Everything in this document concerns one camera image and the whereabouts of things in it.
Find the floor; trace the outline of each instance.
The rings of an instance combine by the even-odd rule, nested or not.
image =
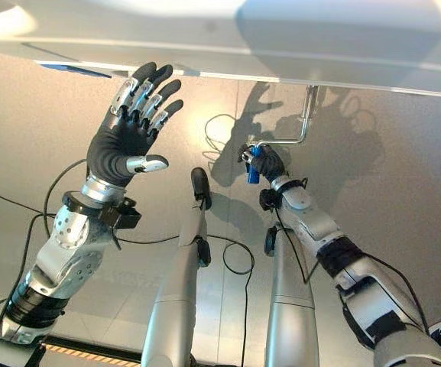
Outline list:
[[[271,215],[258,205],[267,184],[247,185],[236,163],[249,135],[290,138],[305,86],[181,77],[185,107],[161,132],[151,153],[170,167],[136,177],[128,195],[142,220],[121,236],[162,239],[179,232],[191,198],[190,170],[208,170],[213,195],[209,233],[240,240],[256,266],[249,285],[246,367],[263,364],[272,258],[263,253]],[[40,208],[49,184],[84,158],[89,141],[122,80],[45,70],[0,55],[0,194]],[[304,146],[279,149],[290,174],[308,177],[308,190],[365,251],[401,269],[430,322],[441,318],[441,98],[343,88],[321,91],[321,106]],[[83,184],[83,167],[56,188],[50,207]],[[0,200],[0,297],[18,271],[31,213]],[[28,266],[45,243],[33,234]],[[174,254],[174,241],[110,247],[105,261],[72,299],[54,332],[141,349],[154,296]],[[212,264],[199,270],[192,353],[199,361],[240,365],[245,276],[225,269],[225,242],[212,239]],[[228,261],[248,267],[233,248]],[[342,317],[331,280],[318,269],[312,281],[320,365],[363,367],[372,354],[357,344]],[[91,366],[49,353],[44,365]]]

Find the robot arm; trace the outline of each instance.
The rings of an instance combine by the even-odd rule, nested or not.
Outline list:
[[[180,88],[174,80],[152,96],[172,72],[171,65],[156,70],[155,63],[147,63],[117,92],[89,146],[90,175],[80,192],[64,194],[50,238],[11,296],[0,339],[30,345],[47,335],[101,264],[105,247],[116,241],[115,230],[137,225],[141,215],[125,197],[125,187],[135,174],[168,165],[165,158],[146,154],[166,121],[183,107],[178,100],[156,113]]]
[[[375,367],[441,365],[441,348],[424,333],[416,304],[340,231],[301,181],[283,174],[277,154],[262,148],[258,158],[242,154],[271,182],[271,190],[261,191],[261,204],[277,208],[283,225],[332,277],[349,326],[361,344],[375,351]]]

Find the black glove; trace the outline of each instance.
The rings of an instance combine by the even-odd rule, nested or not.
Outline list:
[[[167,167],[161,156],[143,156],[165,122],[183,107],[183,101],[177,100],[157,113],[162,103],[181,87],[181,82],[174,80],[152,96],[172,72],[171,65],[156,70],[155,63],[146,63],[117,92],[88,148],[87,163],[97,178],[126,187],[134,174],[147,172],[148,167],[150,171]]]
[[[238,161],[245,161],[245,152],[249,152],[249,146],[243,144],[238,150]],[[261,146],[261,155],[259,157],[253,157],[251,163],[260,175],[266,177],[271,182],[275,178],[285,173],[284,164],[280,156],[269,145]]]

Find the blue object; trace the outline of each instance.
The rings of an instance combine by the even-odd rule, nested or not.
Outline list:
[[[252,147],[251,148],[251,154],[254,157],[260,157],[261,156],[261,147]],[[256,169],[253,167],[252,164],[249,164],[249,171],[248,171],[248,184],[259,184],[259,172],[256,171]]]
[[[99,76],[102,78],[111,78],[110,75],[98,73],[97,71],[82,69],[80,67],[72,67],[70,65],[56,65],[54,63],[41,63],[41,66],[46,67],[47,69],[54,69],[54,70],[59,70],[59,71],[70,71],[71,73],[79,73],[82,75],[90,75],[90,76]]]

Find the robot forearm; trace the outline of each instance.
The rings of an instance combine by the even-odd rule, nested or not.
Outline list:
[[[123,198],[124,190],[111,187],[106,192],[100,197],[103,202],[79,192],[64,195],[50,238],[13,293],[0,338],[29,344],[47,335],[69,299],[101,264],[113,231],[135,227],[140,218],[135,203]]]
[[[423,332],[416,304],[302,186],[286,176],[271,182],[282,196],[280,218],[333,278],[349,326],[361,344],[375,350],[375,366],[409,363],[409,358],[417,358],[418,366],[441,363],[441,348]]]

